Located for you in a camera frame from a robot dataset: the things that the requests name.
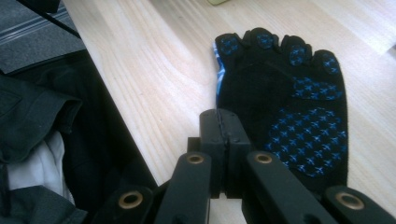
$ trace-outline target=gray fabric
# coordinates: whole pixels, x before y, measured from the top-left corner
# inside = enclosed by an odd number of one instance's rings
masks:
[[[24,160],[55,128],[70,133],[82,102],[12,77],[0,77],[0,162]]]
[[[10,216],[0,216],[4,224],[82,223],[87,213],[77,209],[62,196],[41,186],[9,192]]]

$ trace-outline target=wood grain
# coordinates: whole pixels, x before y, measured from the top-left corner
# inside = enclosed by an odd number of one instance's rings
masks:
[[[396,4],[391,0],[64,0],[159,184],[215,107],[218,35],[263,27],[298,35],[341,63],[349,179],[396,216]],[[212,202],[211,223],[242,223],[240,201]]]

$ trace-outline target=white fabric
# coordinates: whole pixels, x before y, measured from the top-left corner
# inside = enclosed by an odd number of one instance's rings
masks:
[[[74,203],[64,182],[63,157],[64,140],[59,132],[53,132],[32,150],[26,160],[7,166],[9,188],[42,185]]]

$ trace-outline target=brass ring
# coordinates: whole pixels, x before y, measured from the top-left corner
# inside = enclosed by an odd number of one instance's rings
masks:
[[[142,202],[143,202],[143,195],[139,191],[134,190],[121,195],[119,199],[119,206],[123,209],[132,209],[139,206],[139,204],[141,204]]]
[[[187,161],[189,162],[189,163],[192,163],[192,164],[199,164],[199,163],[201,163],[201,162],[203,162],[204,161],[204,157],[202,157],[202,156],[200,156],[200,155],[190,155],[188,158],[187,158]]]
[[[254,160],[259,163],[268,164],[272,162],[272,157],[265,154],[257,154]]]
[[[338,192],[335,194],[335,199],[343,206],[353,210],[361,210],[364,208],[364,202],[350,193]]]

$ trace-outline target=black strap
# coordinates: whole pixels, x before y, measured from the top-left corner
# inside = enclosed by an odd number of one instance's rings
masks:
[[[37,9],[36,7],[32,6],[30,3],[28,3],[25,0],[17,0],[19,3],[23,4],[25,7],[29,8],[30,10],[32,10],[33,12],[37,13],[39,16],[43,17],[44,19],[52,22],[53,24],[61,27],[62,29],[64,29],[66,32],[68,32],[71,35],[74,35],[75,37],[77,37],[78,39],[81,39],[81,37],[79,36],[78,32],[76,32],[75,30],[73,30],[72,28],[68,27],[67,25],[63,24],[62,22],[55,20],[53,17],[51,17],[49,14]]]

